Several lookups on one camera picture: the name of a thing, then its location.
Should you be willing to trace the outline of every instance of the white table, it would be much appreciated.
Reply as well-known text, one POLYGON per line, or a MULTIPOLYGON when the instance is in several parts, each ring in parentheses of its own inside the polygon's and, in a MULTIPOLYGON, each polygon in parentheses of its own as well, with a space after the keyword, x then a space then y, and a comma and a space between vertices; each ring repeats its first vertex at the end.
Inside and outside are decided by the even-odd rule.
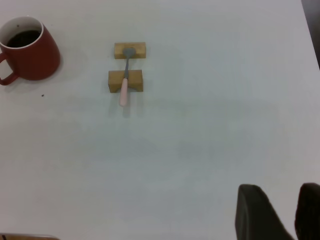
MULTIPOLYGON (((288 231, 320 182, 320 71, 300 0, 1 0, 62 57, 0 87, 0 231, 61 240, 235 240, 238 186, 288 231), (109 93, 115 42, 146 42, 144 92, 109 93)), ((9 73, 1 64, 0 77, 9 73)))

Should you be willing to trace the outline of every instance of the coffee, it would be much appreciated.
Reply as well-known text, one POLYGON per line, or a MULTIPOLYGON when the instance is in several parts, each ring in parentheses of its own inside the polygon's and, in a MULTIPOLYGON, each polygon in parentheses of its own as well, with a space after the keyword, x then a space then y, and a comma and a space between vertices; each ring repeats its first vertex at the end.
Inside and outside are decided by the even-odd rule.
POLYGON ((40 34, 41 32, 37 30, 23 31, 11 38, 7 43, 7 46, 9 48, 21 48, 27 46, 37 40, 40 34))

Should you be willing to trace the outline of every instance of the red mug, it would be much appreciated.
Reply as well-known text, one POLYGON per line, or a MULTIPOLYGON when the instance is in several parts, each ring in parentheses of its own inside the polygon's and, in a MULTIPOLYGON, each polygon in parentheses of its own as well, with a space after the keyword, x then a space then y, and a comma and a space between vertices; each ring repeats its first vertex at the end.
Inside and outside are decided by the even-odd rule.
POLYGON ((7 61, 12 73, 5 79, 0 78, 0 85, 9 85, 17 78, 42 80, 52 75, 60 65, 58 46, 39 20, 31 16, 14 18, 0 28, 0 63, 7 61), (6 46, 17 34, 36 30, 39 37, 22 47, 6 46))

